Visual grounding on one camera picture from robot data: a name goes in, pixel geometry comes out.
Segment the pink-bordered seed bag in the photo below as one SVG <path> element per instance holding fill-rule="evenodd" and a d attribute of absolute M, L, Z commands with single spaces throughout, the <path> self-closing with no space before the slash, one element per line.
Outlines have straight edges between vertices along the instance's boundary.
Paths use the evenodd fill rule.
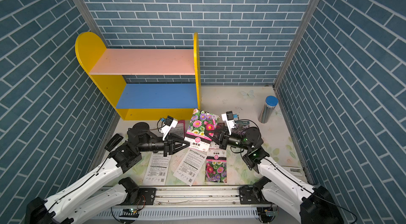
<path fill-rule="evenodd" d="M 171 134 L 175 134 L 181 138 L 185 138 L 185 133 L 186 133 L 186 129 L 185 129 L 185 121 L 184 120 L 179 120 L 176 127 L 172 128 L 170 130 Z"/>

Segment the colourful flower seed bag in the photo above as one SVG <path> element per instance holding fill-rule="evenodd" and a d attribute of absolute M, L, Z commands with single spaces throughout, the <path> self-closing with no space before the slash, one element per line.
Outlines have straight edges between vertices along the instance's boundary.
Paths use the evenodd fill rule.
<path fill-rule="evenodd" d="M 210 148 L 207 152 L 205 166 L 205 181 L 210 183 L 227 182 L 226 151 Z"/>

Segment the white back-side seed bag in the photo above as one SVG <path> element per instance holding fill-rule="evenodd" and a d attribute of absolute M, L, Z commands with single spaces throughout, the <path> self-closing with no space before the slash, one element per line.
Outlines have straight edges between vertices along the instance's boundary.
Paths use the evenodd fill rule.
<path fill-rule="evenodd" d="M 152 153 L 143 179 L 144 186 L 164 186 L 166 183 L 171 156 L 163 152 Z"/>

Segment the green gourd seed bag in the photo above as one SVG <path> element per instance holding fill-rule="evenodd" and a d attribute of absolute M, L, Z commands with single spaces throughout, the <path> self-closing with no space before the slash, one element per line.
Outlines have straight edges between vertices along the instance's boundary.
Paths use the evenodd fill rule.
<path fill-rule="evenodd" d="M 207 157 L 206 152 L 189 149 L 174 172 L 174 177 L 192 186 Z"/>

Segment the candy chrysanthemum seed bag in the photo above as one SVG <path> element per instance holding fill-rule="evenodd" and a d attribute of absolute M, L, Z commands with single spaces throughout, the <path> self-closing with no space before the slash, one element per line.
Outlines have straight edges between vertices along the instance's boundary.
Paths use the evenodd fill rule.
<path fill-rule="evenodd" d="M 185 141 L 190 143 L 189 148 L 207 152 L 212 140 L 205 136 L 205 131 L 215 130 L 218 120 L 218 115 L 194 109 L 185 134 Z"/>

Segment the purple flower seed bag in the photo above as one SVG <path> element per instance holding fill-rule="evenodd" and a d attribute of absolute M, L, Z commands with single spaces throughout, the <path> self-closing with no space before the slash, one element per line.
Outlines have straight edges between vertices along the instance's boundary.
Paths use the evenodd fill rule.
<path fill-rule="evenodd" d="M 236 122 L 237 129 L 247 129 L 251 126 L 251 122 L 248 120 L 239 120 Z"/>

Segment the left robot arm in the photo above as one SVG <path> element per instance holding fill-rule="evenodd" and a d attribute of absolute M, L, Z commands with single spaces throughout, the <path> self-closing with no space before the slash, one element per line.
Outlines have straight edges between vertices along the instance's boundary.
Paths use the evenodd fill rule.
<path fill-rule="evenodd" d="M 29 202 L 24 222 L 82 224 L 113 206 L 140 202 L 139 186 L 130 177 L 121 179 L 105 192 L 98 193 L 98 190 L 141 161 L 143 152 L 162 152 L 168 156 L 189 147 L 189 142 L 170 130 L 170 125 L 164 125 L 163 136 L 159 137 L 147 123 L 139 122 L 128 129 L 128 140 L 122 145 L 118 143 L 121 136 L 115 135 L 105 147 L 109 155 L 104 161 L 60 192 Z"/>

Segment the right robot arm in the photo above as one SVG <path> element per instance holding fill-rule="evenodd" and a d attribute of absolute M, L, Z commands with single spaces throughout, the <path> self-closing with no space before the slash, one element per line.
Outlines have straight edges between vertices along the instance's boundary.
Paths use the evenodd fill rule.
<path fill-rule="evenodd" d="M 281 207 L 301 224 L 344 222 L 338 206 L 326 188 L 316 188 L 298 179 L 262 148 L 263 139 L 257 127 L 250 127 L 243 134 L 233 133 L 223 127 L 206 131 L 205 136 L 221 149 L 230 146 L 246 150 L 242 157 L 244 163 L 262 176 L 255 185 L 259 197 Z"/>

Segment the red peony seed bag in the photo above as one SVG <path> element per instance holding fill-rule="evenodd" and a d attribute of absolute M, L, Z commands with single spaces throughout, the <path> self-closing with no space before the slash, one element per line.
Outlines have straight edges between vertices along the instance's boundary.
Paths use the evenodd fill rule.
<path fill-rule="evenodd" d="M 219 122 L 216 126 L 216 129 L 223 129 L 225 127 L 225 123 L 224 122 Z"/>

